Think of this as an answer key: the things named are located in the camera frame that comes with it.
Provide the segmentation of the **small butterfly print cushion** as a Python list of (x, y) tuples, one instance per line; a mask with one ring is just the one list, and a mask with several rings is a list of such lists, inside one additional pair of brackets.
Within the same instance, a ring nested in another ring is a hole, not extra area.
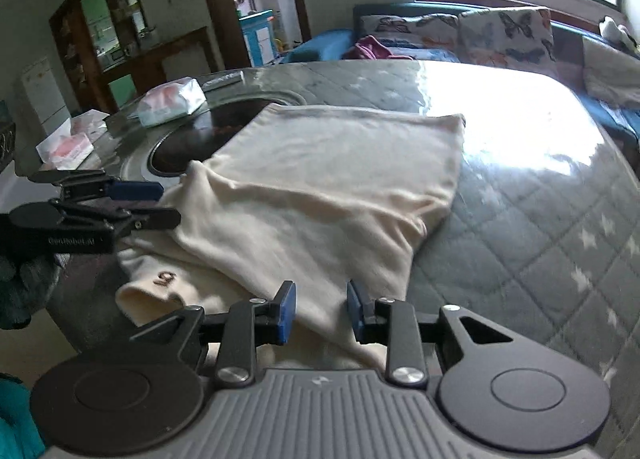
[(444, 49), (454, 52), (458, 47), (459, 19), (455, 15), (365, 15), (360, 17), (359, 26), (363, 37), (375, 37), (386, 48)]

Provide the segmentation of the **grey plain cushion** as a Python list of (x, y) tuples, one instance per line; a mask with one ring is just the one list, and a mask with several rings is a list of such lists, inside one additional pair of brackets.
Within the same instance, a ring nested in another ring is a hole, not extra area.
[(584, 82), (587, 93), (620, 108), (638, 109), (640, 62), (607, 44), (582, 39)]

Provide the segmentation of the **white refrigerator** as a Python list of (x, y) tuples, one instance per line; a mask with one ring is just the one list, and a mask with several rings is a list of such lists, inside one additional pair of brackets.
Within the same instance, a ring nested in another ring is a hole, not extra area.
[(58, 130), (70, 118), (70, 111), (47, 57), (27, 66), (21, 74), (21, 82), (44, 134)]

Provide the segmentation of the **pink white tissue pack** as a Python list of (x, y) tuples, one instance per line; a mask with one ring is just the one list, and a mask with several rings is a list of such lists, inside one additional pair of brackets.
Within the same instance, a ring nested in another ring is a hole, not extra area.
[(152, 128), (190, 116), (205, 102), (205, 93), (198, 80), (186, 77), (146, 92), (137, 104), (136, 114), (142, 127)]

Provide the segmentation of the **pink tissue box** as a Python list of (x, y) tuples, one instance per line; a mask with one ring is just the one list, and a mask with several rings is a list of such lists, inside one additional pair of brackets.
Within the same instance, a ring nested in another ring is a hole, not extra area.
[(107, 112), (90, 109), (88, 112), (70, 119), (70, 133), (73, 135), (85, 134), (91, 143), (97, 141), (107, 132)]
[(66, 119), (36, 146), (36, 152), (49, 170), (76, 170), (93, 152), (93, 145), (86, 133), (74, 134)]

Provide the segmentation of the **large butterfly print cushion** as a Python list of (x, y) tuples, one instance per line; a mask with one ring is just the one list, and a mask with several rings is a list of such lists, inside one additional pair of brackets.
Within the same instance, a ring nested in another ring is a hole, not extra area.
[(548, 8), (484, 8), (458, 19), (462, 50), (470, 63), (558, 76)]

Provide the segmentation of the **blue white cabinet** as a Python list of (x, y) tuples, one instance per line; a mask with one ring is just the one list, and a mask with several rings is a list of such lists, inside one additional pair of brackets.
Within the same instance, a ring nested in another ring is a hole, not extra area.
[(273, 63), (278, 58), (273, 34), (273, 11), (248, 14), (241, 17), (239, 22), (250, 64), (262, 67)]

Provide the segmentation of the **grey quilted star tablecloth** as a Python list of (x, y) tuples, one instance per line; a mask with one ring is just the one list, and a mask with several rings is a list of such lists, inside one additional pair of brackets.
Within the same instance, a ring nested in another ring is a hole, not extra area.
[[(473, 312), (578, 361), (586, 401), (605, 398), (597, 453), (639, 453), (639, 183), (576, 95), (543, 75), (460, 63), (339, 60), (254, 68), (209, 92), (464, 120), (451, 210), (414, 253), (403, 299)], [(148, 169), (168, 134), (149, 130), (122, 176)]]

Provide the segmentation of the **black round induction cooktop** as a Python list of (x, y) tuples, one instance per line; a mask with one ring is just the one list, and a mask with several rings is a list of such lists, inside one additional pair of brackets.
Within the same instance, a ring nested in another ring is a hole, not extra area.
[(210, 108), (164, 136), (149, 154), (148, 169), (162, 178), (179, 176), (192, 160), (203, 162), (213, 156), (270, 104), (283, 102), (247, 98)]

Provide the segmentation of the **white plush toy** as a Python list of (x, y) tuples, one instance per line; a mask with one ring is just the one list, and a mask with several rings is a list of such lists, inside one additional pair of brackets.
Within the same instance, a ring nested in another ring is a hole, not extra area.
[(638, 42), (630, 34), (628, 28), (624, 25), (615, 23), (611, 16), (604, 16), (599, 23), (600, 36), (608, 43), (625, 49), (629, 52), (636, 52)]

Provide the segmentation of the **grey remote control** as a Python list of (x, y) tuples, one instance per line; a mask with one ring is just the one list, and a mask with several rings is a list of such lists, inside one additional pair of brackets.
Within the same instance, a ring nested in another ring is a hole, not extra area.
[(242, 71), (232, 71), (207, 80), (201, 85), (201, 88), (204, 92), (212, 92), (227, 86), (234, 86), (236, 83), (242, 83), (243, 81), (244, 75)]

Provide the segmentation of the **magenta clothing on sofa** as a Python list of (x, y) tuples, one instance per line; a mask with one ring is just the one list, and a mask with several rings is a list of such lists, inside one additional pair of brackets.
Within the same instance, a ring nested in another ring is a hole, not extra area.
[(413, 60), (409, 55), (394, 54), (373, 36), (359, 39), (342, 55), (342, 58), (343, 60)]

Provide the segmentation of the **blue corner sofa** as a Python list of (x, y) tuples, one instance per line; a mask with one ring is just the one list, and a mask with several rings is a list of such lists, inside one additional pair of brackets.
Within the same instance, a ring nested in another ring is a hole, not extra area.
[(598, 32), (559, 22), (543, 6), (481, 8), (454, 3), (360, 4), (349, 29), (322, 32), (285, 55), (288, 63), (387, 57), (442, 60), (535, 72), (574, 91), (632, 164), (639, 162), (639, 47), (610, 16)]

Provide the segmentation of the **cream knit garment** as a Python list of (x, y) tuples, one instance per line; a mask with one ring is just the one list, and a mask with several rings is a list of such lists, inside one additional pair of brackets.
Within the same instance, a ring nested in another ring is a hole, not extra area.
[(290, 342), (260, 351), (262, 366), (381, 367), (383, 346), (352, 333), (346, 285), (406, 296), (414, 253), (451, 210), (463, 131), (460, 115), (265, 107), (167, 190), (178, 227), (122, 243), (117, 306), (144, 325), (188, 305), (214, 314), (269, 299), (291, 280)]

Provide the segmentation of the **dark wooden display cabinet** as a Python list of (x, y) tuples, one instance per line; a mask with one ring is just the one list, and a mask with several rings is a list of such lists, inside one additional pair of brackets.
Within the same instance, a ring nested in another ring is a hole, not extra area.
[(209, 72), (218, 69), (204, 27), (160, 40), (141, 0), (64, 0), (49, 19), (52, 36), (79, 109), (114, 114), (169, 80), (165, 60), (202, 51)]

